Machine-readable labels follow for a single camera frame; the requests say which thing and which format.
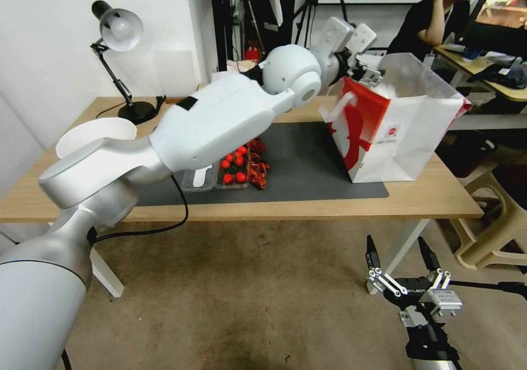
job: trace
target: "desk lamp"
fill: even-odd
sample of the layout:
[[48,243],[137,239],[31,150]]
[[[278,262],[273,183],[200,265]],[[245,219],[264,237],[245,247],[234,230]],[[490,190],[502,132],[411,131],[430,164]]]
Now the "desk lamp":
[[117,52],[126,52],[133,49],[143,36],[143,23],[141,19],[129,10],[113,9],[104,1],[95,1],[92,12],[99,20],[100,36],[97,42],[91,45],[100,62],[110,74],[115,87],[125,98],[126,105],[119,110],[119,117],[140,124],[154,118],[159,111],[152,104],[143,101],[132,101],[132,93],[125,84],[117,79],[104,60],[103,53],[108,49]]

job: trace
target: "lamp base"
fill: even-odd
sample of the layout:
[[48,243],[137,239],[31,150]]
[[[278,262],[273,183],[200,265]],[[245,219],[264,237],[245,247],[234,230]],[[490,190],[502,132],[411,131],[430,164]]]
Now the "lamp base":
[[144,101],[136,101],[133,103],[133,106],[123,106],[119,109],[117,115],[138,125],[153,119],[157,114],[158,112],[152,104]]

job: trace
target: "bag handle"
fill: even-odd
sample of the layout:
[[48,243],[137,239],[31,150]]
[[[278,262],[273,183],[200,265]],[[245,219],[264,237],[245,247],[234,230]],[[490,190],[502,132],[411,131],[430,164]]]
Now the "bag handle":
[[340,101],[335,105],[335,108],[331,112],[328,112],[325,106],[318,108],[318,112],[324,119],[324,123],[332,123],[342,113],[346,105],[351,104],[357,105],[357,96],[353,92],[347,92],[342,96]]

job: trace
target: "clear plastic tray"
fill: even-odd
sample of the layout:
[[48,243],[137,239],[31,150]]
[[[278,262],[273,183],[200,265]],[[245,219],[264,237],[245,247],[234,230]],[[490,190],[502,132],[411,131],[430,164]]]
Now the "clear plastic tray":
[[250,149],[247,148],[247,154],[244,156],[245,163],[243,166],[238,167],[238,172],[244,172],[247,179],[244,183],[239,183],[236,181],[235,173],[232,174],[233,181],[231,184],[224,184],[223,183],[223,169],[221,168],[221,161],[224,160],[225,157],[222,157],[221,160],[218,162],[218,168],[217,168],[217,175],[216,175],[216,188],[218,189],[243,189],[249,185],[249,162],[251,160],[251,152]]
[[207,192],[212,189],[216,183],[219,167],[220,162],[217,161],[206,170],[185,170],[180,184],[181,190],[184,192]]

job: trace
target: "white plate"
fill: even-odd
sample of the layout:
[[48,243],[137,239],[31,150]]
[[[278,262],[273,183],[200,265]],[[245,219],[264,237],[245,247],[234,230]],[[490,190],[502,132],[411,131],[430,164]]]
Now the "white plate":
[[99,138],[134,139],[137,127],[120,117],[101,117],[72,128],[59,139],[55,153],[62,159]]

